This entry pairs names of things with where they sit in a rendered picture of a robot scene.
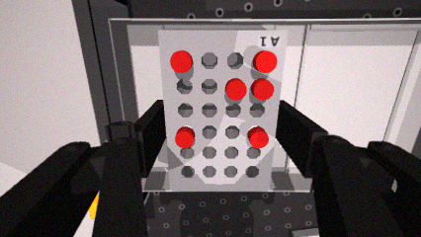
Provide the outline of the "grey cooling block with red-capped tubes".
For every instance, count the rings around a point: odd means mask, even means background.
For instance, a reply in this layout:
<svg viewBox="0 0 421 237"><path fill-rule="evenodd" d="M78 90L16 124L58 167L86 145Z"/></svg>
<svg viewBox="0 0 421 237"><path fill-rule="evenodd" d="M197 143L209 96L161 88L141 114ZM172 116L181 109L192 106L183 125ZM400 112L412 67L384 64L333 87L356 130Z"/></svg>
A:
<svg viewBox="0 0 421 237"><path fill-rule="evenodd" d="M288 32L158 30L170 192L270 190ZM185 73L170 64L179 50L193 58ZM253 57L262 50L277 56L277 66L269 73L253 66ZM232 78L246 85L241 100L231 100L225 92ZM251 92L259 78L274 86L268 100L258 100ZM195 133L189 148L175 142L183 125ZM263 148L253 147L248 139L253 125L269 136Z"/></svg>

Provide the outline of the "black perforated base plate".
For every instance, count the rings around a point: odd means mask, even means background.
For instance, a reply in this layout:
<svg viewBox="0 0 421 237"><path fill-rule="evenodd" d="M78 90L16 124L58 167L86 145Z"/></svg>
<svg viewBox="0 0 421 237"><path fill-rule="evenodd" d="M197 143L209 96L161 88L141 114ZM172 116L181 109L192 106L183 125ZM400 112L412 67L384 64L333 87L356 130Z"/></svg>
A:
<svg viewBox="0 0 421 237"><path fill-rule="evenodd" d="M421 18L421 0L128 0L137 19ZM318 228L310 192L150 192L148 237L293 237Z"/></svg>

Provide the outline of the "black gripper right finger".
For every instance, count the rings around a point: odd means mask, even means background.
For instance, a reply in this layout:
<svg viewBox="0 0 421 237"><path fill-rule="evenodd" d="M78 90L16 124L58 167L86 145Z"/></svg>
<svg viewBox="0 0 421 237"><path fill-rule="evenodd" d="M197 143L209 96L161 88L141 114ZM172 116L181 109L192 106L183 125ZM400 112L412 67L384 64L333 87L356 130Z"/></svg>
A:
<svg viewBox="0 0 421 237"><path fill-rule="evenodd" d="M419 158L385 141L355 146L284 100L276 139L312 179L319 237L421 237Z"/></svg>

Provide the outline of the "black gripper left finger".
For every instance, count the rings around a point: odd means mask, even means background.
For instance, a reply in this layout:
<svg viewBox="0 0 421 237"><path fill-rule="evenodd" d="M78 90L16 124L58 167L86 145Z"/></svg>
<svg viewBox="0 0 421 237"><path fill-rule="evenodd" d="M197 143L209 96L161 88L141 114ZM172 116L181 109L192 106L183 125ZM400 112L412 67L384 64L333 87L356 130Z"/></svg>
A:
<svg viewBox="0 0 421 237"><path fill-rule="evenodd" d="M0 197L0 237L73 237L98 193L92 237L148 237L141 178L166 139L163 100L105 130L101 146L61 146Z"/></svg>

